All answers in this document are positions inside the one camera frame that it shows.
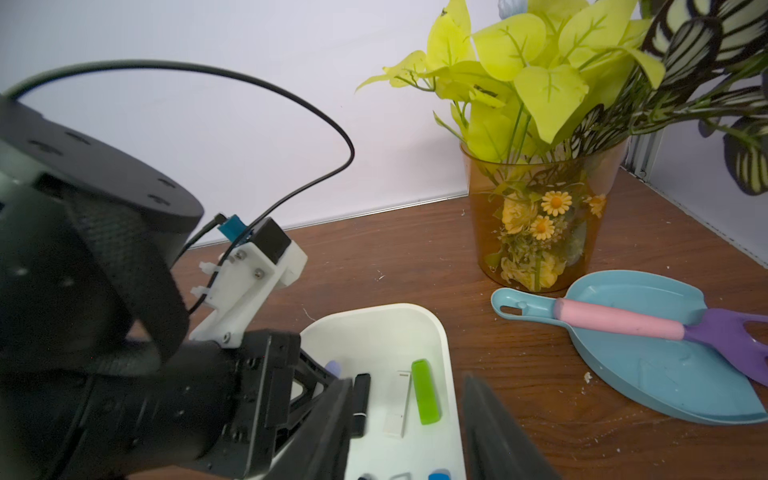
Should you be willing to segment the black usb drive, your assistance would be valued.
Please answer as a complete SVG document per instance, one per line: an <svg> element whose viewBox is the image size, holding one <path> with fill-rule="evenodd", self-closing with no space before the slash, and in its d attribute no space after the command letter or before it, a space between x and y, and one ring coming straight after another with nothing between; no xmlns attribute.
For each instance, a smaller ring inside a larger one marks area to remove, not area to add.
<svg viewBox="0 0 768 480"><path fill-rule="evenodd" d="M354 379L352 392L352 424L350 436L353 439L362 438L366 432L367 410L371 387L369 373L358 374Z"/></svg>

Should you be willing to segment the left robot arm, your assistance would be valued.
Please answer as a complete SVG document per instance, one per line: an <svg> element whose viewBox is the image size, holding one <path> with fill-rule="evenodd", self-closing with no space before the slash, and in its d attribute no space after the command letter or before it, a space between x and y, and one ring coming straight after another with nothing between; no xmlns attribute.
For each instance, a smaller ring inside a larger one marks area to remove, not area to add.
<svg viewBox="0 0 768 480"><path fill-rule="evenodd" d="M197 199L92 137L1 101L1 475L269 471L328 410L295 333L188 340L170 269Z"/></svg>

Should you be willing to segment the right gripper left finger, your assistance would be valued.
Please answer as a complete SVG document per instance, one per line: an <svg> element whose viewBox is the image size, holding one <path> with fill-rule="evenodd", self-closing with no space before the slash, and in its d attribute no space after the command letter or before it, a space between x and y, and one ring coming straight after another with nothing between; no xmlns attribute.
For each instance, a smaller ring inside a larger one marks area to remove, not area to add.
<svg viewBox="0 0 768 480"><path fill-rule="evenodd" d="M332 383L264 479L343 479L353 422L352 396L352 379Z"/></svg>

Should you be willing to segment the white usb drive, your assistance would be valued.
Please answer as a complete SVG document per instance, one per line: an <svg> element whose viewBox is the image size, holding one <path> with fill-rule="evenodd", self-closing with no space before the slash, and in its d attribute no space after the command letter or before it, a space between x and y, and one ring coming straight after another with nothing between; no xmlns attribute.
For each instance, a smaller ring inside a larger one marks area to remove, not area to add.
<svg viewBox="0 0 768 480"><path fill-rule="evenodd" d="M386 412L383 433L394 438L402 438L411 386L411 372L400 370L389 384L386 397Z"/></svg>

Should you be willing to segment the white storage box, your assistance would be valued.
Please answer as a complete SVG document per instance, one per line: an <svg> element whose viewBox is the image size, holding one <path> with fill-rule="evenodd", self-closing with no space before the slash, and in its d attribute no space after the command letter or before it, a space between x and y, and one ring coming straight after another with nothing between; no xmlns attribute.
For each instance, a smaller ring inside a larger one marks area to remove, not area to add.
<svg viewBox="0 0 768 480"><path fill-rule="evenodd" d="M301 333L302 349L320 365L335 361L343 377L371 377L366 432L350 443L348 479L466 476L458 407L445 329L414 304L390 304L325 316ZM440 410L420 421L411 367L429 364Z"/></svg>

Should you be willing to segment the green usb flash drive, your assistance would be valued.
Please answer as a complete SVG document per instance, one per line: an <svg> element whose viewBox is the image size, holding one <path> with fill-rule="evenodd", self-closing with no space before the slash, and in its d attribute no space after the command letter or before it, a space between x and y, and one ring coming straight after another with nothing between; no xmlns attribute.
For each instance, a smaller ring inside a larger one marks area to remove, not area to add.
<svg viewBox="0 0 768 480"><path fill-rule="evenodd" d="M419 359L412 363L411 378L420 423L422 425L437 423L441 419L441 412L432 370L426 359Z"/></svg>

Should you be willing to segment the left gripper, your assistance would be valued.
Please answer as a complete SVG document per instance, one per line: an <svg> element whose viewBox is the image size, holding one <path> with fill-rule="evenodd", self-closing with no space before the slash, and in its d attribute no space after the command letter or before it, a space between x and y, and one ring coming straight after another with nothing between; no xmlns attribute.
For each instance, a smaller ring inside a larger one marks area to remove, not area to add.
<svg viewBox="0 0 768 480"><path fill-rule="evenodd" d="M234 350L235 387L212 447L185 468L247 479L270 470L336 375L301 349L297 333L248 331Z"/></svg>

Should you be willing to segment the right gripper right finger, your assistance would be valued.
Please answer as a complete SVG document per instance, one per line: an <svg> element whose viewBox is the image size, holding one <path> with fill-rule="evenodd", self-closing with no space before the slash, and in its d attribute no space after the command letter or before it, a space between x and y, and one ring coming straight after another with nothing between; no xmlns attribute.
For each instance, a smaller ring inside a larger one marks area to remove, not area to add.
<svg viewBox="0 0 768 480"><path fill-rule="evenodd" d="M465 377L463 416L473 479L560 477L484 379Z"/></svg>

